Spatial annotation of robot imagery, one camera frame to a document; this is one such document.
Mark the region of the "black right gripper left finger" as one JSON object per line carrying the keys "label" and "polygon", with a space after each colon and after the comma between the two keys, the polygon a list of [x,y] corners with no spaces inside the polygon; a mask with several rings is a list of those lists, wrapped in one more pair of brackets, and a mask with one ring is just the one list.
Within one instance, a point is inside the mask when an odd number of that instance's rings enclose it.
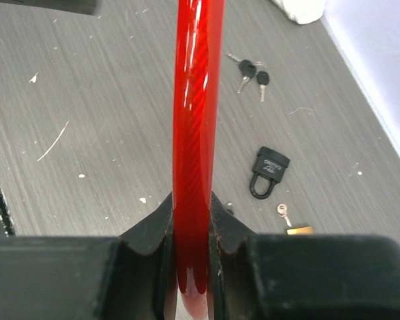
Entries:
{"label": "black right gripper left finger", "polygon": [[0,236],[0,319],[172,319],[171,209],[118,237]]}

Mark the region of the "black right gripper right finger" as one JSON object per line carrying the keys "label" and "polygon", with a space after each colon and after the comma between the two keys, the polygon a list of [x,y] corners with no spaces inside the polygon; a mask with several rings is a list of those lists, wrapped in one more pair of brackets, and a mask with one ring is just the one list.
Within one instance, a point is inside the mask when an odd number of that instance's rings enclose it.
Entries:
{"label": "black right gripper right finger", "polygon": [[400,319],[400,245],[256,233],[211,202],[210,319]]}

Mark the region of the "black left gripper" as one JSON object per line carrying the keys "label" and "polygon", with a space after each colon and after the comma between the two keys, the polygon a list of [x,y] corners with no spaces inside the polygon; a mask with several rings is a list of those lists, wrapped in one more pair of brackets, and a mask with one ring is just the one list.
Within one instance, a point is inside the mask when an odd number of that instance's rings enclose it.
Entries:
{"label": "black left gripper", "polygon": [[99,8],[98,0],[0,0],[0,3],[52,9],[82,15],[94,15]]}

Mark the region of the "silver padlock key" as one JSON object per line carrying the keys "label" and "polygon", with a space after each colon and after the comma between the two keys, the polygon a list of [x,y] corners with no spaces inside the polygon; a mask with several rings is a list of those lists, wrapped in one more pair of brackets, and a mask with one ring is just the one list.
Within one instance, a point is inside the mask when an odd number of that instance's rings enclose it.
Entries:
{"label": "silver padlock key", "polygon": [[284,203],[278,204],[278,206],[277,206],[277,213],[278,213],[278,215],[279,215],[280,217],[282,217],[282,218],[285,220],[286,225],[287,225],[288,227],[292,227],[292,224],[291,224],[291,222],[290,222],[290,220],[289,220],[289,217],[288,217],[288,212],[287,212],[287,206],[286,206],[286,204],[284,204]]}

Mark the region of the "black padlock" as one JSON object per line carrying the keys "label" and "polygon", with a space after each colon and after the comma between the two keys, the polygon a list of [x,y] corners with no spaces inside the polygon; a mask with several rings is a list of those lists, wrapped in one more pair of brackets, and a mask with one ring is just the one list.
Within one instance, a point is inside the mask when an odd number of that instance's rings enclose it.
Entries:
{"label": "black padlock", "polygon": [[[253,176],[249,184],[252,196],[259,200],[267,199],[274,187],[281,182],[289,164],[290,159],[288,157],[266,146],[262,146],[257,152],[257,158],[252,168]],[[258,193],[255,187],[259,177],[269,182],[269,186],[264,193]]]}

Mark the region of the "red cable lock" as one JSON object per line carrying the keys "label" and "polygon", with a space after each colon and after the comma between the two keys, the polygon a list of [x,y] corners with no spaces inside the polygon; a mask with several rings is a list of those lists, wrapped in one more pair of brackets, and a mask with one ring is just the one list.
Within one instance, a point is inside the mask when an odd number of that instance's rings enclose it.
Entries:
{"label": "red cable lock", "polygon": [[180,1],[173,99],[177,278],[194,319],[207,316],[207,265],[224,1]]}

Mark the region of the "black-headed key bunch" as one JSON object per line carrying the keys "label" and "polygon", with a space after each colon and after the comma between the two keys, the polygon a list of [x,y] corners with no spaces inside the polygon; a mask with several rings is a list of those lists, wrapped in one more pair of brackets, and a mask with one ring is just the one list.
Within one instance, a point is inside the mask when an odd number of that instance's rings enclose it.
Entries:
{"label": "black-headed key bunch", "polygon": [[244,86],[246,86],[246,84],[248,84],[248,82],[250,82],[250,80],[257,74],[257,68],[264,66],[264,63],[260,61],[252,62],[248,59],[240,59],[231,53],[227,53],[226,56],[238,66],[241,72],[242,80],[237,90],[238,93],[241,93]]}

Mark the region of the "white cloth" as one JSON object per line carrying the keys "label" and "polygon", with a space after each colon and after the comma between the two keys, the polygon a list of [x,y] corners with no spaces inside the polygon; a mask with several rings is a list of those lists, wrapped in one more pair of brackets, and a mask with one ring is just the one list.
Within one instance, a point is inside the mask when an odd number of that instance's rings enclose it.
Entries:
{"label": "white cloth", "polygon": [[286,17],[298,25],[313,23],[323,16],[326,0],[272,0]]}

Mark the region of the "large brass padlock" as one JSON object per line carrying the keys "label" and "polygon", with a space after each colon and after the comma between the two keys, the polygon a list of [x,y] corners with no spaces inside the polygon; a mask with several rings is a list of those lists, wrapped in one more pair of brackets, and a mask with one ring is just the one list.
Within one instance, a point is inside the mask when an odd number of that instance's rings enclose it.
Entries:
{"label": "large brass padlock", "polygon": [[286,230],[286,234],[288,235],[310,235],[313,233],[313,228],[310,225],[287,228]]}

